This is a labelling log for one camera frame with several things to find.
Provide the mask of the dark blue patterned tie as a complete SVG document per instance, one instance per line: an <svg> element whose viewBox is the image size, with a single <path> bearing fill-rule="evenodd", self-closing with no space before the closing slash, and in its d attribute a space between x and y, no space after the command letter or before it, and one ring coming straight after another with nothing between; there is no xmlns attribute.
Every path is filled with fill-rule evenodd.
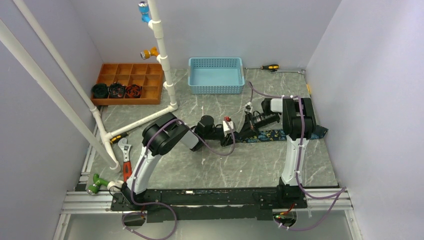
<svg viewBox="0 0 424 240"><path fill-rule="evenodd" d="M317 125L310 139L311 140L323 139L326 136L328 131L329 131L328 128ZM261 142L286 141L286 140L287 140L287 137L283 129L272 129L272 130L260 131L259 135L241 139L240 143L261 143Z"/></svg>

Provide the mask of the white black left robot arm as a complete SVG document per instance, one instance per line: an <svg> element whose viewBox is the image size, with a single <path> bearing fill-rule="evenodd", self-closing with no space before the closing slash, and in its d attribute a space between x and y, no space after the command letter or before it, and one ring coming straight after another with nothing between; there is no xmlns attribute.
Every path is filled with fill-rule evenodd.
<svg viewBox="0 0 424 240"><path fill-rule="evenodd" d="M159 117L142 132L140 158L131 175L122 185L124 204L131 210L139 209L144 203L144 194L149 180L160 159L178 143L195 152L207 146L207 136L215 133L215 125L200 122L194 129L169 112Z"/></svg>

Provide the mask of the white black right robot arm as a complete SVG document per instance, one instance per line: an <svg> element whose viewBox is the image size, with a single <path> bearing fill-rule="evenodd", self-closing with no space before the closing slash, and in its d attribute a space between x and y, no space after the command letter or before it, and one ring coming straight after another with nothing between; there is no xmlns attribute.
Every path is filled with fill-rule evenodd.
<svg viewBox="0 0 424 240"><path fill-rule="evenodd" d="M302 199L301 168L317 123L310 98L265 98L262 112L247 105L238 140L243 143L287 142L286 159L275 194L276 203L289 207Z"/></svg>

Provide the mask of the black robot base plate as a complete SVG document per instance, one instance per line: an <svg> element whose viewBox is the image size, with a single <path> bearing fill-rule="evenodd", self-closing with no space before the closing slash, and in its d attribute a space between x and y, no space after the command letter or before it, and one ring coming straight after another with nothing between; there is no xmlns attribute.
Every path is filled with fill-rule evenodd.
<svg viewBox="0 0 424 240"><path fill-rule="evenodd" d="M292 186L147 189L130 199L129 190L112 197L111 211L146 213L148 223L177 219L256 219L270 221L278 211L307 208L305 194Z"/></svg>

